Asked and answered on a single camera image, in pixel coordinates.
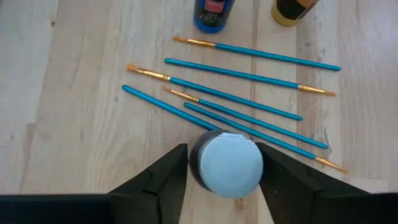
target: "light wood surface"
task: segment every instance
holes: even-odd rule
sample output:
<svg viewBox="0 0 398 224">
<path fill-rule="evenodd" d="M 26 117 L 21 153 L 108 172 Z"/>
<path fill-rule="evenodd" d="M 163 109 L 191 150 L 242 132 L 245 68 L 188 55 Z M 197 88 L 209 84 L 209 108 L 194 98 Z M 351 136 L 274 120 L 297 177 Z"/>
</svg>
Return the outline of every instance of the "light wood surface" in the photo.
<svg viewBox="0 0 398 224">
<path fill-rule="evenodd" d="M 272 0 L 237 0 L 226 29 L 205 35 L 192 23 L 193 0 L 0 0 L 0 194 L 109 192 L 204 132 L 123 92 L 121 85 L 128 84 L 184 110 L 182 99 L 161 90 L 172 85 L 128 73 L 127 63 L 298 113 L 305 119 L 296 123 L 186 90 L 328 143 L 330 149 L 322 151 L 252 126 L 349 170 L 342 175 L 281 149 L 333 177 L 370 192 L 397 191 L 398 2 L 324 0 L 296 27 L 278 25 L 271 6 Z M 343 69 L 335 73 L 185 45 L 173 42 L 174 35 Z M 173 67 L 165 57 L 318 86 L 338 96 Z M 237 205 L 201 189 L 188 175 L 180 222 L 272 219 L 259 189 Z"/>
</svg>

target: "blue paintbrush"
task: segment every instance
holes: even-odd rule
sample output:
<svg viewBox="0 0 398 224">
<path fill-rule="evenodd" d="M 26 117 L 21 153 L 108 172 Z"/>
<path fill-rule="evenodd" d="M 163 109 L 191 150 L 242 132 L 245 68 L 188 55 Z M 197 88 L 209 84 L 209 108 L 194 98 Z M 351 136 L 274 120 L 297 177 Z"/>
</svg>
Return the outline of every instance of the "blue paintbrush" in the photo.
<svg viewBox="0 0 398 224">
<path fill-rule="evenodd" d="M 271 130 L 276 131 L 276 132 L 281 133 L 281 134 L 285 134 L 287 136 L 290 136 L 290 137 L 298 139 L 300 141 L 309 143 L 309 144 L 314 145 L 314 146 L 318 146 L 318 147 L 321 147 L 321 148 L 324 148 L 324 149 L 328 148 L 328 145 L 326 145 L 324 143 L 321 143 L 321 142 L 315 141 L 313 139 L 307 138 L 305 136 L 302 136 L 301 134 L 293 133 L 291 131 L 288 131 L 286 129 L 280 128 L 278 126 L 263 122 L 263 121 L 261 121 L 259 119 L 252 118 L 252 117 L 247 116 L 245 114 L 242 114 L 240 112 L 237 112 L 237 111 L 231 110 L 229 108 L 226 108 L 225 106 L 221 106 L 221 105 L 218 105 L 216 103 L 212 103 L 212 102 L 209 102 L 209 101 L 206 101 L 206 100 L 197 98 L 195 96 L 188 95 L 186 93 L 182 93 L 180 91 L 173 90 L 173 89 L 170 89 L 170 88 L 167 88 L 167 87 L 164 87 L 163 89 L 165 91 L 168 91 L 168 92 L 171 92 L 173 94 L 176 94 L 177 96 L 181 96 L 182 98 L 184 98 L 186 100 L 190 100 L 192 102 L 199 103 L 199 104 L 207 106 L 207 107 L 209 107 L 211 109 L 214 109 L 214 110 L 226 113 L 228 115 L 234 116 L 235 118 L 239 118 L 239 119 L 242 119 L 242 120 L 245 120 L 245 121 L 249 121 L 250 123 L 262 126 L 264 128 L 267 128 L 267 129 L 271 129 Z"/>
<path fill-rule="evenodd" d="M 212 113 L 210 111 L 207 111 L 207 110 L 205 110 L 203 108 L 195 106 L 195 105 L 193 105 L 191 103 L 184 103 L 184 106 L 186 108 L 188 108 L 188 109 L 191 109 L 193 111 L 196 111 L 198 113 L 206 115 L 206 116 L 208 116 L 210 118 L 213 118 L 213 119 L 215 119 L 217 121 L 220 121 L 220 122 L 222 122 L 224 124 L 227 124 L 227 125 L 229 125 L 231 127 L 234 127 L 236 129 L 244 131 L 244 132 L 246 132 L 248 134 L 251 134 L 251 135 L 253 135 L 255 137 L 261 138 L 261 139 L 263 139 L 265 141 L 268 141 L 268 142 L 271 142 L 271 143 L 273 143 L 273 144 L 275 144 L 277 146 L 283 147 L 283 148 L 288 149 L 288 150 L 290 150 L 292 152 L 295 152 L 297 154 L 305 156 L 305 157 L 307 157 L 309 159 L 313 159 L 313 160 L 315 160 L 315 161 L 317 161 L 317 162 L 319 162 L 321 164 L 333 167 L 333 168 L 335 168 L 335 169 L 337 169 L 337 170 L 339 170 L 341 172 L 347 173 L 347 171 L 342 169 L 340 166 L 338 166 L 338 165 L 336 165 L 336 164 L 334 164 L 334 163 L 332 163 L 332 162 L 330 162 L 330 161 L 328 161 L 328 160 L 326 160 L 324 158 L 318 157 L 318 156 L 312 154 L 311 152 L 307 152 L 304 149 L 295 147 L 295 146 L 293 146 L 291 144 L 288 144 L 286 142 L 283 142 L 283 141 L 281 141 L 279 139 L 273 138 L 273 137 L 268 136 L 266 134 L 263 134 L 263 133 L 261 133 L 259 131 L 256 131 L 254 129 L 248 128 L 245 125 L 242 125 L 242 124 L 239 124 L 237 122 L 231 121 L 230 119 L 227 119 L 227 118 L 224 118 L 224 117 L 222 117 L 220 115 L 214 114 L 214 113 Z"/>
<path fill-rule="evenodd" d="M 167 82 L 171 82 L 171 83 L 178 84 L 178 85 L 181 85 L 181 86 L 185 86 L 185 87 L 197 90 L 197 91 L 201 91 L 201 92 L 204 92 L 204 93 L 207 93 L 207 94 L 215 95 L 215 96 L 218 96 L 218 97 L 221 97 L 221 98 L 224 98 L 224 99 L 227 99 L 227 100 L 235 101 L 237 103 L 241 103 L 241 104 L 244 104 L 244 105 L 247 105 L 247 106 L 251 106 L 253 108 L 257 108 L 257 109 L 268 111 L 268 112 L 271 112 L 271 113 L 274 113 L 274 114 L 277 114 L 277 115 L 281 115 L 281 116 L 284 116 L 286 118 L 295 119 L 297 121 L 303 120 L 303 118 L 301 116 L 299 116 L 299 115 L 292 114 L 292 113 L 289 113 L 289 112 L 286 112 L 286 111 L 282 111 L 282 110 L 278 110 L 278 109 L 272 108 L 270 106 L 262 105 L 260 103 L 253 102 L 251 100 L 246 100 L 244 98 L 240 98 L 240 97 L 228 94 L 228 93 L 224 93 L 222 91 L 214 90 L 214 89 L 211 89 L 211 88 L 208 88 L 208 87 L 205 87 L 205 86 L 202 86 L 202 85 L 198 85 L 198 84 L 195 84 L 195 83 L 192 83 L 192 82 L 188 82 L 188 81 L 185 81 L 185 80 L 182 80 L 182 79 L 179 79 L 179 78 L 171 77 L 171 76 L 164 75 L 164 74 L 161 74 L 161 73 L 158 73 L 158 72 L 153 72 L 153 71 L 150 71 L 150 70 L 147 70 L 147 69 L 144 69 L 144 68 L 139 68 L 139 67 L 133 66 L 131 64 L 128 64 L 126 66 L 126 68 L 129 71 L 138 72 L 138 73 L 141 73 L 141 74 L 144 74 L 144 75 L 148 75 L 148 76 L 153 77 L 153 78 L 158 78 L 158 79 L 163 80 L 163 81 L 167 81 Z"/>
<path fill-rule="evenodd" d="M 136 89 L 133 89 L 132 87 L 128 86 L 128 85 L 123 85 L 122 89 L 130 94 L 133 94 L 134 96 L 138 96 L 139 98 L 148 101 L 149 103 L 152 103 L 162 109 L 167 110 L 168 112 L 175 114 L 183 119 L 186 119 L 187 121 L 190 121 L 193 124 L 196 124 L 198 126 L 201 126 L 209 131 L 214 130 L 214 129 L 220 129 L 219 127 L 212 125 L 200 118 L 197 118 L 193 115 L 188 114 L 187 112 L 184 112 L 178 108 L 175 108 L 171 105 L 168 105 L 167 103 L 164 103 L 158 99 L 155 99 L 141 91 L 138 91 Z"/>
<path fill-rule="evenodd" d="M 272 85 L 293 88 L 296 90 L 307 91 L 307 92 L 311 92 L 311 93 L 321 93 L 321 94 L 325 94 L 328 96 L 336 95 L 336 93 L 333 93 L 331 91 L 326 91 L 326 90 L 322 90 L 319 88 L 314 88 L 314 87 L 310 87 L 310 86 L 306 86 L 306 85 L 302 85 L 302 84 L 298 84 L 298 83 L 294 83 L 294 82 L 283 81 L 283 80 L 279 80 L 276 78 L 263 77 L 260 75 L 252 75 L 252 74 L 248 74 L 248 73 L 244 73 L 244 72 L 228 70 L 225 68 L 212 67 L 209 65 L 201 65 L 201 64 L 193 63 L 193 62 L 185 62 L 185 61 L 174 59 L 174 58 L 166 58 L 164 60 L 164 62 L 172 64 L 172 65 L 178 65 L 178 66 L 187 67 L 187 68 L 195 68 L 195 69 L 199 69 L 199 70 L 203 70 L 203 71 L 207 71 L 207 72 L 215 72 L 215 73 L 229 75 L 229 76 L 238 77 L 238 78 L 245 78 L 245 79 L 256 81 L 256 82 L 263 82 L 263 83 L 268 83 L 268 84 L 272 84 Z"/>
<path fill-rule="evenodd" d="M 324 68 L 324 69 L 329 69 L 329 70 L 333 70 L 333 71 L 341 70 L 341 67 L 336 66 L 336 65 L 328 65 L 325 63 L 313 62 L 310 60 L 304 60 L 304 59 L 293 58 L 293 57 L 288 57 L 288 56 L 283 56 L 283 55 L 278 55 L 278 54 L 272 54 L 272 53 L 268 53 L 268 52 L 262 52 L 259 50 L 247 49 L 244 47 L 237 47 L 237 46 L 232 46 L 232 45 L 228 45 L 228 44 L 213 43 L 213 42 L 209 42 L 209 41 L 205 41 L 205 40 L 186 39 L 186 38 L 181 38 L 181 37 L 174 37 L 174 40 L 183 42 L 183 43 L 198 45 L 201 47 L 209 47 L 209 48 L 213 48 L 213 49 L 226 50 L 229 52 L 235 52 L 235 53 L 240 53 L 240 54 L 245 54 L 245 55 L 279 60 L 279 61 L 283 61 L 283 62 L 295 63 L 298 65 L 306 65 L 306 66 L 311 66 L 311 67 L 315 67 L 315 68 Z"/>
</svg>

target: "paintbrush bristles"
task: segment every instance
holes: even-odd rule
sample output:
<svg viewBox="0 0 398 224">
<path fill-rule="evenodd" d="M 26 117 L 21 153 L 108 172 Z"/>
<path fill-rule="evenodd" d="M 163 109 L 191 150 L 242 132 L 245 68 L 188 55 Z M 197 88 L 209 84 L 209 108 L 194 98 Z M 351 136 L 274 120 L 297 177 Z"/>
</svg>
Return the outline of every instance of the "paintbrush bristles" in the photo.
<svg viewBox="0 0 398 224">
<path fill-rule="evenodd" d="M 322 158 L 322 157 L 316 157 L 315 158 L 315 160 L 317 161 L 317 162 L 319 162 L 319 163 L 321 163 L 321 164 L 323 164 L 323 165 L 326 165 L 326 166 L 330 166 L 330 167 L 332 167 L 332 168 L 335 168 L 335 169 L 337 169 L 337 170 L 339 170 L 340 172 L 342 172 L 342 173 L 348 173 L 348 171 L 346 170 L 346 169 L 343 169 L 343 168 L 341 168 L 340 166 L 338 166 L 338 165 L 336 165 L 336 164 L 334 164 L 334 163 L 332 163 L 332 162 L 330 162 L 330 161 L 328 161 L 328 160 L 326 160 L 326 159 L 324 159 L 324 158 Z"/>
<path fill-rule="evenodd" d="M 127 64 L 126 65 L 126 69 L 129 70 L 129 71 L 137 71 L 139 68 L 134 66 L 134 65 L 132 65 L 132 64 Z"/>
<path fill-rule="evenodd" d="M 179 42 L 188 42 L 188 39 L 182 37 L 173 37 L 173 40 Z"/>
<path fill-rule="evenodd" d="M 167 86 L 163 86 L 163 90 L 167 92 L 172 92 L 172 89 Z"/>
<path fill-rule="evenodd" d="M 325 95 L 327 96 L 336 96 L 336 93 L 333 93 L 332 91 L 325 91 Z"/>
</svg>

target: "bottle cap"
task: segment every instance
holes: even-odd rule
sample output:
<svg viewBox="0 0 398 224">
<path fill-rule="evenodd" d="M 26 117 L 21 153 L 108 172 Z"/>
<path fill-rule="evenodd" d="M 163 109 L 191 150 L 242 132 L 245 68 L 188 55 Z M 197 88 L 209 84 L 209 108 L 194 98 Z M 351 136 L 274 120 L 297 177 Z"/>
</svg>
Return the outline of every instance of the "bottle cap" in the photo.
<svg viewBox="0 0 398 224">
<path fill-rule="evenodd" d="M 222 133 L 201 150 L 199 173 L 214 193 L 240 198 L 259 183 L 263 160 L 257 145 L 242 134 Z"/>
</svg>

